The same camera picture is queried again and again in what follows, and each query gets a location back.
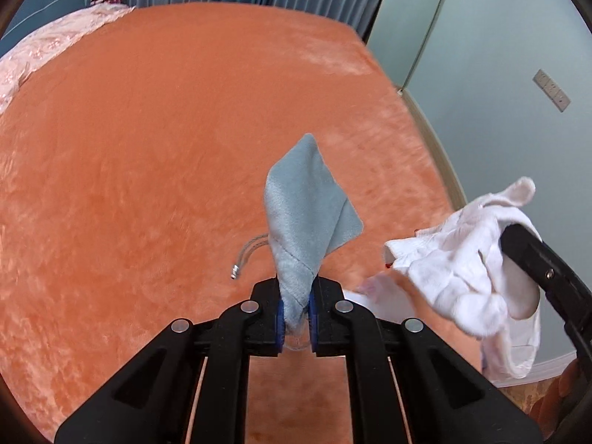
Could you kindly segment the white cotton glove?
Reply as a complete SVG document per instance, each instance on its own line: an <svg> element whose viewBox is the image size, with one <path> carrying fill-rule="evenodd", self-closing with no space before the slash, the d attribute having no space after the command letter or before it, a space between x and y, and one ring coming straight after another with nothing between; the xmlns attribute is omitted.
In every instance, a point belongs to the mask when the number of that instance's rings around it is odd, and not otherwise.
<svg viewBox="0 0 592 444"><path fill-rule="evenodd" d="M528 339L540 333L540 290L505 257L501 237L511 225L541 239L521 211L534 198L531 178L474 199L443 223L383 246L389 267L404 274L427 304L466 334L486 339L503 331Z"/></svg>

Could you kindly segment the grey drawstring pouch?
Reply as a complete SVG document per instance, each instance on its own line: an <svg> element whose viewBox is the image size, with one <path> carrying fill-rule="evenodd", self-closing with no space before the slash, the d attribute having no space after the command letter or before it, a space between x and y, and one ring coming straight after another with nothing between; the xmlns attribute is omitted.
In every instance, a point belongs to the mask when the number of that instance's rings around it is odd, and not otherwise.
<svg viewBox="0 0 592 444"><path fill-rule="evenodd" d="M361 235L363 223L310 133L270 168L264 207L268 232L245 243L231 278L240 277L256 248L270 246L283 303L284 329L296 336L307 317L313 281L323 260Z"/></svg>

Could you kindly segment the orange plush bed blanket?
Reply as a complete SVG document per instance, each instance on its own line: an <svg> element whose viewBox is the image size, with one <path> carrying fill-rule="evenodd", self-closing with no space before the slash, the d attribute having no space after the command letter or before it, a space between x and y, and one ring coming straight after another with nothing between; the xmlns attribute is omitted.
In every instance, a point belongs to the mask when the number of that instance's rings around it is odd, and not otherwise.
<svg viewBox="0 0 592 444"><path fill-rule="evenodd" d="M33 73L1 118L1 373L45 438L172 320L275 273L271 166L305 134L363 223L354 289L451 204L406 103L348 26L297 11L136 9Z"/></svg>

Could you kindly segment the standing floor mirror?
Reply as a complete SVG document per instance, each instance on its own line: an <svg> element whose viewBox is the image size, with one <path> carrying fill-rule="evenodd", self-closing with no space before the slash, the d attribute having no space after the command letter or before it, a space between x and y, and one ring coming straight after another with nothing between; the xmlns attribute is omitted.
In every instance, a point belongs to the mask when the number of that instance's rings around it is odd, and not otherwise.
<svg viewBox="0 0 592 444"><path fill-rule="evenodd" d="M393 85L409 84L444 0L381 0L367 46Z"/></svg>

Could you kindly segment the pink bed quilt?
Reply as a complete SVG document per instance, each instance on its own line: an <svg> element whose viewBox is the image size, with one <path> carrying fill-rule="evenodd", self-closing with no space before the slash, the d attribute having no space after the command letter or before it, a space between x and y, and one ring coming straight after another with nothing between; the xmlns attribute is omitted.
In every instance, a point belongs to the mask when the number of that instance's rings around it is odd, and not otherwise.
<svg viewBox="0 0 592 444"><path fill-rule="evenodd" d="M100 3L62 16L24 37L1 57L1 113L32 73L58 57L82 37L134 10L124 4Z"/></svg>

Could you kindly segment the blue padded headboard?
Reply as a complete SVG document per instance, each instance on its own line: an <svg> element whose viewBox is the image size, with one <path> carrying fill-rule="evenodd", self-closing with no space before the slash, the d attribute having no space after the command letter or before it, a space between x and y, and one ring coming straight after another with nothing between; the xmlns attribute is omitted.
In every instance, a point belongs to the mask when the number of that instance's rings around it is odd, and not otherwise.
<svg viewBox="0 0 592 444"><path fill-rule="evenodd" d="M24 0L1 37L1 55L34 30L84 7L85 0Z"/></svg>

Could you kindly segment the wall switch panel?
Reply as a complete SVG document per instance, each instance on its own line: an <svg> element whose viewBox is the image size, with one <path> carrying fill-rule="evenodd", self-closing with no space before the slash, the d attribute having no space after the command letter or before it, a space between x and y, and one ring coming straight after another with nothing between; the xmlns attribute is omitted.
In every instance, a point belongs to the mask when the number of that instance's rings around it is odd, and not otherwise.
<svg viewBox="0 0 592 444"><path fill-rule="evenodd" d="M564 112L571 100L559 85L542 69L539 69L533 77L539 89L545 93L560 112Z"/></svg>

